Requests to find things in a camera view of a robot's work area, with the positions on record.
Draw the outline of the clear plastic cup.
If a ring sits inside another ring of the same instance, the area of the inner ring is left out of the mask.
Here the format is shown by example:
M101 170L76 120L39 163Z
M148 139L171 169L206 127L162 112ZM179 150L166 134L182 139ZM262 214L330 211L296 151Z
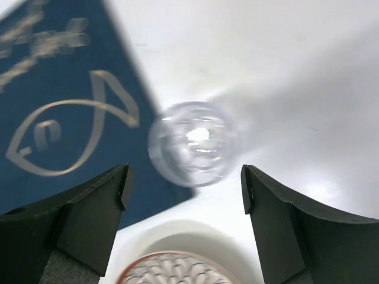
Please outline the clear plastic cup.
M152 165L166 180L199 188L224 179L240 154L236 124L209 102L183 102L159 114L148 135Z

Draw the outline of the floral patterned ceramic plate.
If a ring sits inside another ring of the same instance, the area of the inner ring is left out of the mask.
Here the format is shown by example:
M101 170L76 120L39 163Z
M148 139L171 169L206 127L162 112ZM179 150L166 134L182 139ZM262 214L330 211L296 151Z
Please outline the floral patterned ceramic plate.
M189 253L158 252L132 262L117 283L232 283L217 264Z

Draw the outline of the blue fish placemat cloth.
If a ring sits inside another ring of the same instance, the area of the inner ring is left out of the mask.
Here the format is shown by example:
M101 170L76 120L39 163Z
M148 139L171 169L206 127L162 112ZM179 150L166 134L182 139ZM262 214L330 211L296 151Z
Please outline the blue fish placemat cloth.
M194 196L147 152L156 112L104 1L22 1L1 19L1 212L127 163L127 227Z

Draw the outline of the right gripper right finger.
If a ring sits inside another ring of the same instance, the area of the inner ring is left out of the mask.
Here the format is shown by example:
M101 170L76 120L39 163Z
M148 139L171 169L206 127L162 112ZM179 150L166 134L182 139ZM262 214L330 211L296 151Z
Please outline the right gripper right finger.
M378 220L309 198L255 166L241 170L265 283L377 283Z

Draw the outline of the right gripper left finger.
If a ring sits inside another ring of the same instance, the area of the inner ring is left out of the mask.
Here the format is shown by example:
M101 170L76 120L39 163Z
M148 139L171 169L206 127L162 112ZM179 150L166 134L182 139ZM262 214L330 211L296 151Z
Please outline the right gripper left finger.
M2 214L1 282L98 283L132 186L132 168L120 164Z

